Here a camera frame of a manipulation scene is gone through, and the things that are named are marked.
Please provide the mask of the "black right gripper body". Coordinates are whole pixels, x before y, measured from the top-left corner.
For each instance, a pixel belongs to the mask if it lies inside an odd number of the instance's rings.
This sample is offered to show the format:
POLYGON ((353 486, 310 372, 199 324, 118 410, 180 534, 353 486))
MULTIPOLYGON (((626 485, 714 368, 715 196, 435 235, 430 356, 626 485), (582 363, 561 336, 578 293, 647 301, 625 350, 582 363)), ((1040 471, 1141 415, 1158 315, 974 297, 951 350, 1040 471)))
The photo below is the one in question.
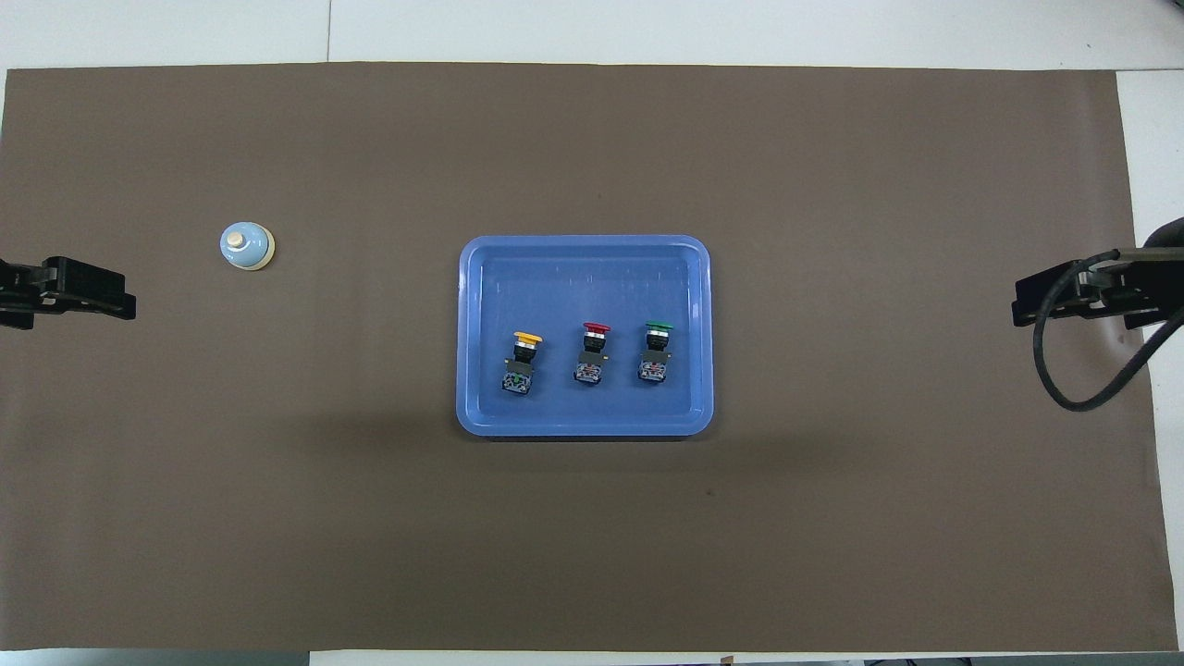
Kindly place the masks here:
POLYGON ((1183 219, 1158 228, 1138 248, 1103 252, 1053 297, 1049 316, 1167 319, 1183 303, 1183 219))

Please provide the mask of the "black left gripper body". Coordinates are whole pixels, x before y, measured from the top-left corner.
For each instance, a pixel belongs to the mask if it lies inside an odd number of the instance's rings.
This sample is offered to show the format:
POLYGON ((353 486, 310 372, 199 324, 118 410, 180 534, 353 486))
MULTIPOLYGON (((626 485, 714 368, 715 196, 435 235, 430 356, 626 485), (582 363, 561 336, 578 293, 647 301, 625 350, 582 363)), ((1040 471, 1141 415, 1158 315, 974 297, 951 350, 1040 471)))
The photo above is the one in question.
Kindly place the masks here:
POLYGON ((28 313, 96 313, 94 301, 123 294, 124 277, 99 265, 52 256, 40 265, 1 262, 1 309, 28 313))

